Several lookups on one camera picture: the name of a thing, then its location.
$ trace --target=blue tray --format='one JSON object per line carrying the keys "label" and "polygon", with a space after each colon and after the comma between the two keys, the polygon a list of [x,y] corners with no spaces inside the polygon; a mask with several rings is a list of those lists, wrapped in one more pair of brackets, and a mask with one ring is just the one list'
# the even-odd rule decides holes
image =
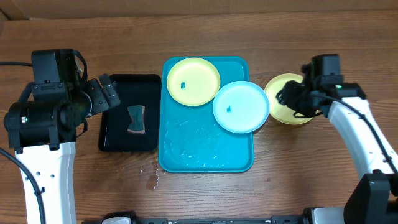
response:
{"label": "blue tray", "polygon": [[[234,134],[213,116],[213,100],[201,106],[176,102],[167,90],[170,69],[187,57],[166,61],[160,102],[159,164],[168,172],[244,172],[254,162],[253,133]],[[240,57],[200,57],[220,73],[221,86],[249,81],[248,64]]]}

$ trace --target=yellow plate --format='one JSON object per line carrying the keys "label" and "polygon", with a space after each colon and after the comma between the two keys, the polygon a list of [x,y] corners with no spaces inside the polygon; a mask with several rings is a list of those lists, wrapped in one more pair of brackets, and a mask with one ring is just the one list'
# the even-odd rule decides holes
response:
{"label": "yellow plate", "polygon": [[186,58],[169,71],[167,89],[175,101],[187,106],[200,106],[217,94],[220,89],[220,74],[205,59]]}

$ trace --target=sponge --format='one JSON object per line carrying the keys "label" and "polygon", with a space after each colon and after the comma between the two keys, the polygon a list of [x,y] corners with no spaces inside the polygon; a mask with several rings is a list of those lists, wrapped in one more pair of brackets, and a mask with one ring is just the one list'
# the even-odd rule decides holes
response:
{"label": "sponge", "polygon": [[127,131],[133,134],[145,134],[145,124],[144,124],[144,112],[145,106],[136,105],[129,106],[128,108],[131,124],[129,125]]}

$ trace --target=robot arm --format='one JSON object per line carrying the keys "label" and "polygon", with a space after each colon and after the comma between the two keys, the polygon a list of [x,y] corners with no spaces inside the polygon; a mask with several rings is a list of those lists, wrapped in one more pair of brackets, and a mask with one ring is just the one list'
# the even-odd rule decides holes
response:
{"label": "robot arm", "polygon": [[[365,114],[366,118],[376,130],[377,135],[381,138],[388,156],[391,157],[394,164],[398,164],[398,155],[391,148],[379,126],[376,124],[371,114],[368,101],[360,97],[347,97],[342,100],[356,108],[362,114]],[[359,119],[357,114],[354,114],[341,103],[334,101],[330,106],[328,117],[330,123],[343,138],[354,160],[359,179],[361,179],[364,174],[371,174],[374,170],[380,170],[384,174],[393,174],[393,171],[388,163],[386,163],[386,159],[379,149],[379,145],[373,133],[366,123]]]}
{"label": "robot arm", "polygon": [[303,82],[287,82],[276,96],[278,102],[306,118],[321,114],[329,118],[353,157],[359,178],[374,170],[396,175],[398,156],[376,124],[362,89],[357,83],[343,82],[338,55],[316,56],[302,70],[305,74]]}
{"label": "robot arm", "polygon": [[324,115],[351,154],[359,183],[344,207],[304,210],[312,224],[397,223],[398,156],[375,122],[366,95],[357,83],[344,83],[338,55],[319,55],[304,65],[302,83],[289,81],[278,92],[282,105],[302,118]]}
{"label": "robot arm", "polygon": [[[99,77],[102,86],[95,78],[87,79],[87,64],[76,50],[35,51],[32,66],[35,82],[27,85],[4,118],[10,148],[41,190],[34,191],[21,170],[28,223],[44,223],[45,219],[46,223],[74,224],[76,127],[84,124],[86,131],[87,117],[117,106],[120,99],[107,74]],[[28,101],[31,93],[34,101]],[[38,206],[36,195],[44,207]],[[39,210],[45,215],[40,217]]]}

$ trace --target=water spill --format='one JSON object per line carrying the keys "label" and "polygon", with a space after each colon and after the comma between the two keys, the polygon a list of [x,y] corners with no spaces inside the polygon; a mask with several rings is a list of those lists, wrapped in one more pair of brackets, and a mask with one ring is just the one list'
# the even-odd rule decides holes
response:
{"label": "water spill", "polygon": [[155,190],[156,187],[159,185],[159,175],[158,172],[159,167],[157,163],[157,156],[152,157],[152,175],[149,177],[146,185],[146,189],[148,190]]}

